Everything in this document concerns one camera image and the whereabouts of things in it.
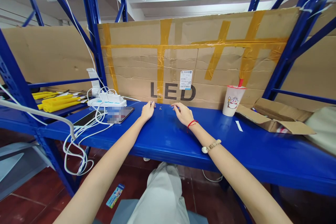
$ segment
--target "red string bracelet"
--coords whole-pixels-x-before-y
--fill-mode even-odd
[[[188,124],[188,127],[187,127],[187,133],[188,133],[189,126],[193,126],[193,125],[195,125],[195,124],[192,124],[193,122],[198,123],[198,121],[196,121],[196,120],[191,121],[191,122]]]

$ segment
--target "plastic cup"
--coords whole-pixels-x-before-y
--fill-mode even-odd
[[[225,95],[223,115],[232,117],[243,98],[246,87],[228,86]]]

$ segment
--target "white paper strip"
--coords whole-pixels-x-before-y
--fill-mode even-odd
[[[238,126],[238,129],[239,129],[241,132],[243,132],[243,130],[242,130],[241,126],[240,126],[239,121],[236,121],[236,124],[237,124],[237,126]]]

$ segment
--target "hand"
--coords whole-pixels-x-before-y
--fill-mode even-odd
[[[176,112],[177,118],[185,126],[188,126],[194,120],[193,113],[187,106],[184,106],[182,103],[174,103],[171,106],[174,106],[174,111]]]
[[[155,102],[150,101],[145,106],[142,107],[142,112],[140,118],[142,118],[145,122],[152,117],[155,108]]]

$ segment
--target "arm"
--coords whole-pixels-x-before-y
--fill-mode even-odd
[[[148,119],[152,117],[154,106],[154,102],[152,104],[148,102],[142,108],[141,116],[92,169],[54,224],[92,224],[107,190],[133,147],[140,130]]]
[[[172,106],[177,118],[185,126],[194,120],[191,110],[182,103],[175,103]],[[202,146],[208,147],[215,142],[200,124],[195,122],[189,129]],[[256,223],[292,223],[263,185],[222,145],[217,145],[208,154],[244,202]]]

